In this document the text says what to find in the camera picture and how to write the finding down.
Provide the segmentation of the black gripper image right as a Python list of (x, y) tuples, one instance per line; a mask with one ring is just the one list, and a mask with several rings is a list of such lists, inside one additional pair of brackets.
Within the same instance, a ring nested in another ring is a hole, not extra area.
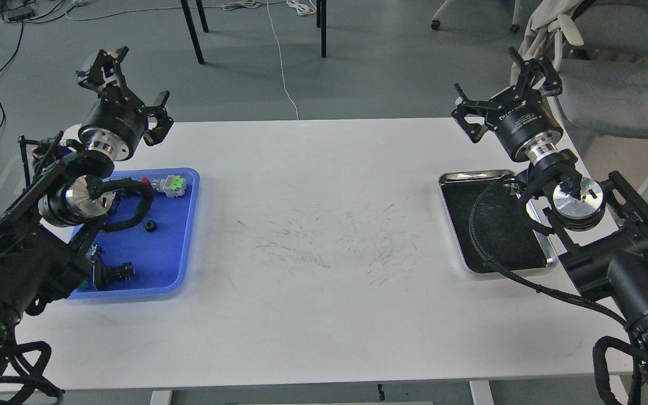
[[(510, 90), (494, 95), (489, 101), (473, 101), (459, 84), (454, 84), (461, 101), (452, 111), (461, 130), (473, 143), (478, 143), (484, 133), (493, 131), (509, 158), (524, 162), (527, 143), (537, 136), (558, 143), (563, 129), (543, 105), (546, 97), (561, 95), (563, 85), (550, 59), (545, 56), (523, 59), (514, 48), (508, 53), (519, 68), (519, 76)], [(468, 116), (484, 119), (484, 124), (466, 120)]]

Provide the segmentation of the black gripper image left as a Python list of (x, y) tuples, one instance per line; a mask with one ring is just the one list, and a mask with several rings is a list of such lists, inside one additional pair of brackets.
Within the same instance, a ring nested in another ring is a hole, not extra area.
[[(120, 67), (128, 51), (128, 47), (109, 52), (101, 49), (90, 55), (76, 72), (80, 87), (93, 90), (103, 98), (95, 102), (80, 126), (79, 140), (85, 148), (102, 151), (111, 160), (131, 159), (142, 137), (147, 146), (159, 145), (173, 126), (165, 107), (169, 91), (160, 92), (154, 105), (143, 107), (144, 116), (123, 103), (110, 102), (129, 100)], [(154, 118), (153, 128), (147, 129), (147, 118)]]

